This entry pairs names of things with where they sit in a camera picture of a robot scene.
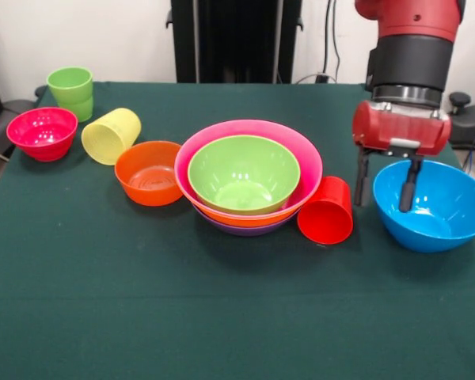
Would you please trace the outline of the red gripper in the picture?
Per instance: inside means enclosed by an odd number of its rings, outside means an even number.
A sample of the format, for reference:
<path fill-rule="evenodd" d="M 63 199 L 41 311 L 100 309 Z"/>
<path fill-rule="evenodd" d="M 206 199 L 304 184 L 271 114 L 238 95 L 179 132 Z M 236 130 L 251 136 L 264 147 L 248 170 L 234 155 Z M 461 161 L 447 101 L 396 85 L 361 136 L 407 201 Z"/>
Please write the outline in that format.
<path fill-rule="evenodd" d="M 408 158 L 409 167 L 401 187 L 399 210 L 409 212 L 416 191 L 423 158 L 439 154 L 452 129 L 450 117 L 442 110 L 416 108 L 388 102 L 362 101 L 352 120 L 351 133 L 359 149 L 354 205 L 366 206 L 370 199 L 368 176 L 370 150 L 382 152 L 405 148 L 420 156 Z"/>

